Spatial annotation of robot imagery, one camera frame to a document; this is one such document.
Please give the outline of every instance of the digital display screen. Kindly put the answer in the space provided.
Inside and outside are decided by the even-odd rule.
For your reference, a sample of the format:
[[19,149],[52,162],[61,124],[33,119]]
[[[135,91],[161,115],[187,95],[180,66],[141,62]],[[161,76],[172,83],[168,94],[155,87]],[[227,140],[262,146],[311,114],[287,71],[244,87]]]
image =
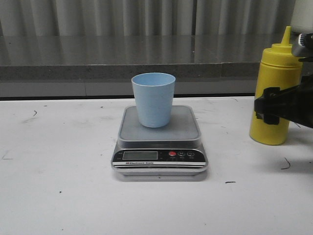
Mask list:
[[124,152],[123,160],[157,160],[157,152]]

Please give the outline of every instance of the light blue plastic cup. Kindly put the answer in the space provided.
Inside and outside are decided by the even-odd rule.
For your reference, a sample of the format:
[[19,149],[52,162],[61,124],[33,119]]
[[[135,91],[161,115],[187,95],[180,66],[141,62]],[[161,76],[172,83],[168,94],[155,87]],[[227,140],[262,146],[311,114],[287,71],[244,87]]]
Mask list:
[[132,78],[139,122],[146,127],[162,127],[170,122],[175,77],[161,72]]

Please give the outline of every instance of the bottle nozzle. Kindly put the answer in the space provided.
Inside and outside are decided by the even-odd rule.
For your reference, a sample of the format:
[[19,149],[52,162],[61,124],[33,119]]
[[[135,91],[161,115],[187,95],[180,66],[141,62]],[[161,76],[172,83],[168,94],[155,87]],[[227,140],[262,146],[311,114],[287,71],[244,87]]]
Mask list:
[[282,42],[281,42],[282,46],[288,46],[289,45],[290,33],[291,33],[291,27],[287,26],[285,29],[285,33],[284,33]]

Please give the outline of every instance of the electronic scale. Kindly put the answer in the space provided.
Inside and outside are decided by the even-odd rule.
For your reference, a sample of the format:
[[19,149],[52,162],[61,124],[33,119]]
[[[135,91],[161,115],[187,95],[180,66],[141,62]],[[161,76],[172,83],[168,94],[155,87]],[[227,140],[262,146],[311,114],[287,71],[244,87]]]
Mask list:
[[192,109],[173,106],[169,124],[141,125],[135,106],[125,109],[112,167],[123,175],[196,175],[208,167]]

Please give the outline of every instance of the gray countertop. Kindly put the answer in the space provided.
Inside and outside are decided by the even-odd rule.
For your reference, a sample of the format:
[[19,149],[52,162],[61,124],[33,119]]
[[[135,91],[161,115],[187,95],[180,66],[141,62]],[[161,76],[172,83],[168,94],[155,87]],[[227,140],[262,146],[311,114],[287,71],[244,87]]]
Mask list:
[[176,94],[253,93],[263,49],[280,40],[276,34],[0,37],[0,97],[130,95],[130,79],[153,71],[174,75]]

